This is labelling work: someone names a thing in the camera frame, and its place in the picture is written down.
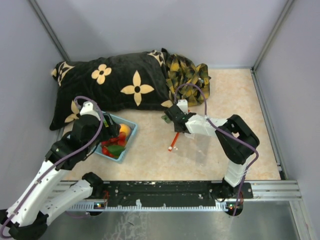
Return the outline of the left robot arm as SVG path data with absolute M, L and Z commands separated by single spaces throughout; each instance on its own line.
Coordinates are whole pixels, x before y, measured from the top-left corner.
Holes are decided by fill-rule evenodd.
M 119 132 L 120 126 L 109 113 L 103 113 L 101 119 L 90 114 L 81 115 L 72 130 L 51 146 L 40 170 L 20 198 L 8 209 L 0 211 L 0 230 L 9 228 L 8 235 L 1 234 L 1 238 L 38 240 L 48 226 L 72 205 L 87 198 L 101 197 L 104 182 L 89 172 L 64 193 L 48 199 L 77 163 L 85 161 L 100 142 L 117 137 Z

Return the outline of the clear zip bag orange zipper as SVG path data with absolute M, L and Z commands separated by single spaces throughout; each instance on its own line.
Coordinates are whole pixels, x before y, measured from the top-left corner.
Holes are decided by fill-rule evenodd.
M 210 141 L 211 138 L 206 135 L 176 132 L 167 150 L 203 167 L 208 162 Z

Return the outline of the red cherry tomato bunch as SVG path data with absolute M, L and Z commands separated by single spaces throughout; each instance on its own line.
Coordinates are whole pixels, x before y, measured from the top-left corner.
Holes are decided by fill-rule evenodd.
M 127 135 L 125 132 L 120 132 L 118 137 L 110 138 L 107 141 L 102 141 L 100 143 L 101 152 L 103 155 L 118 159 L 122 152 L 126 149 Z

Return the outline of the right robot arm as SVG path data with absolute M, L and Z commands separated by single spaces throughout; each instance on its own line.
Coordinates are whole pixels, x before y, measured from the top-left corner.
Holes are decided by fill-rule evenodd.
M 164 113 L 173 122 L 176 133 L 218 139 L 229 162 L 222 182 L 212 192 L 219 199 L 235 198 L 241 192 L 250 158 L 253 154 L 259 156 L 257 147 L 260 140 L 251 128 L 239 115 L 212 118 L 185 110 L 180 104 L 174 104 Z

